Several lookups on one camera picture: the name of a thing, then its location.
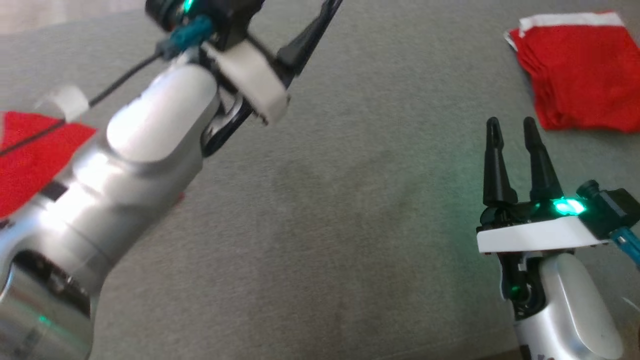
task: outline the gray couch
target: gray couch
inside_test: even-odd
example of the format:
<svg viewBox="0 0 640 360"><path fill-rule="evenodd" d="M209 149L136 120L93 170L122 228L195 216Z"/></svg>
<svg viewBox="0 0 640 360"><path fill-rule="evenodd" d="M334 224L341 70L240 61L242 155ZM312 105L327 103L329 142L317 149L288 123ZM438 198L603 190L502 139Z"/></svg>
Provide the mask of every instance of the gray couch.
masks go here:
<svg viewBox="0 0 640 360"><path fill-rule="evenodd" d="M254 28L275 49L320 3L269 0ZM611 8L639 40L636 0L346 0L287 118L249 121L109 277L92 360L465 360L515 348L498 261L475 241L486 119L502 121L523 198L530 181L531 87L502 33L535 13ZM66 81L95 95L162 36L131 12L5 37L0 109L28 110ZM160 69L86 122L103 126ZM543 137L567 193L595 177L640 196L637 135ZM613 246L578 257L625 359L639 359L640 313L622 297L640 304L640 275Z"/></svg>

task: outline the folded red cloth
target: folded red cloth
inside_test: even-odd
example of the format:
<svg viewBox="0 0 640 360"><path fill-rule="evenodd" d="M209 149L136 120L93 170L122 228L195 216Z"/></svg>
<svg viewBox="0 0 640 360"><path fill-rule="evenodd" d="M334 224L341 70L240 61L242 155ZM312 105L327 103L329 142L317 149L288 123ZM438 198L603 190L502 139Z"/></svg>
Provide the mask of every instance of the folded red cloth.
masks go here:
<svg viewBox="0 0 640 360"><path fill-rule="evenodd" d="M4 114L4 138L0 149L7 149L58 121L39 114ZM18 210L64 168L75 151L95 129L65 125L0 157L0 219Z"/></svg>
<svg viewBox="0 0 640 360"><path fill-rule="evenodd" d="M508 40L545 129L640 131L640 49L618 14L536 15Z"/></svg>

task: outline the white tape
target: white tape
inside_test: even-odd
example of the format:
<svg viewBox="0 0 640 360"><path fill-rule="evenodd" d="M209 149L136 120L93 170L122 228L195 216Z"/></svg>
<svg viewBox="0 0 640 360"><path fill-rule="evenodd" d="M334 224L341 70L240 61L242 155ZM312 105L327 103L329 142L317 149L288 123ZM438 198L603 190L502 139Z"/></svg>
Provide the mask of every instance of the white tape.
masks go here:
<svg viewBox="0 0 640 360"><path fill-rule="evenodd" d="M42 115L63 118L67 122L77 121L89 110L89 100L75 85L63 85L38 101L35 110Z"/></svg>

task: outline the blue connector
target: blue connector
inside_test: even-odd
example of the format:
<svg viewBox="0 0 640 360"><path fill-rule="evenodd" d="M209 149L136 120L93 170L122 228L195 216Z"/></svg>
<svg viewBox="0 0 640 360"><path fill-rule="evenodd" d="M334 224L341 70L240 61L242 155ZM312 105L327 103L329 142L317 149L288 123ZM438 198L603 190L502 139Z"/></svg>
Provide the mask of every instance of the blue connector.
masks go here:
<svg viewBox="0 0 640 360"><path fill-rule="evenodd" d="M640 268L640 240L628 227L621 227L611 233L611 241L616 243L620 250L629 255L631 260Z"/></svg>
<svg viewBox="0 0 640 360"><path fill-rule="evenodd" d="M206 16L198 16L189 24L177 28L171 36L156 45L156 51L163 59L171 60L193 46L199 46L213 35L213 22Z"/></svg>

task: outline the green led light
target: green led light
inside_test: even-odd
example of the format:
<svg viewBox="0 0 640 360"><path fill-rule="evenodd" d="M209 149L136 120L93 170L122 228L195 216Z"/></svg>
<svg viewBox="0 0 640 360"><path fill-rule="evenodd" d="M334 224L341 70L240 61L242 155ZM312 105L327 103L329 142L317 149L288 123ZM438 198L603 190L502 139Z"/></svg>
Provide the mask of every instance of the green led light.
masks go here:
<svg viewBox="0 0 640 360"><path fill-rule="evenodd" d="M194 2L195 0L186 0L184 2L184 13L188 13L189 10L191 10L191 7L193 6Z"/></svg>
<svg viewBox="0 0 640 360"><path fill-rule="evenodd" d="M47 317L44 316L44 315L40 315L40 318L38 320L41 323L45 324L46 326L50 326L51 325L51 320L47 319Z"/></svg>
<svg viewBox="0 0 640 360"><path fill-rule="evenodd" d="M554 201L556 211L562 215L579 215L586 210L578 200L574 199L559 199Z"/></svg>

